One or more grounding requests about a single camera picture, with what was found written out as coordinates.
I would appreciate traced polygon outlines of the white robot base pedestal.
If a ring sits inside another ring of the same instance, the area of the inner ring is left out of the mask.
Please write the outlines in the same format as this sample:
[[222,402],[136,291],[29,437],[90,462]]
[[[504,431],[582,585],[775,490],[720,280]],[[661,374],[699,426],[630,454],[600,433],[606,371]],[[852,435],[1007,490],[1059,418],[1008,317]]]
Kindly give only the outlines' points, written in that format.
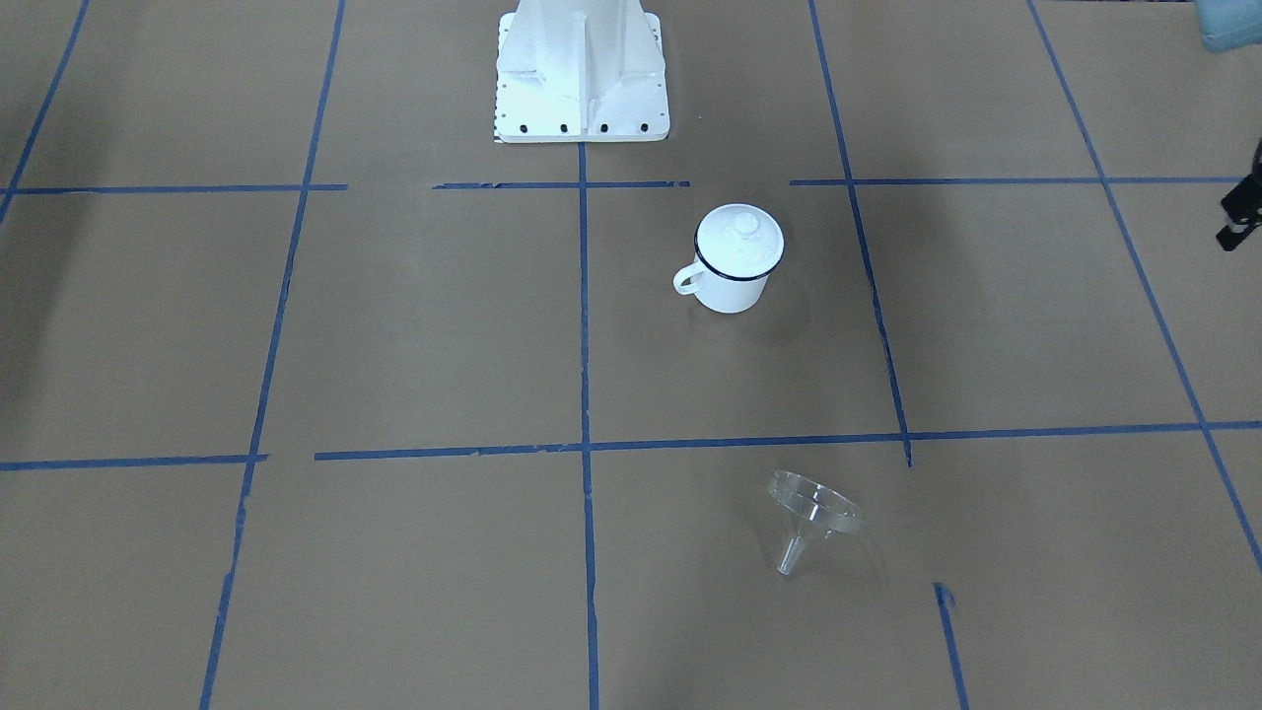
[[498,19],[493,139],[663,141],[663,23],[640,1],[520,1]]

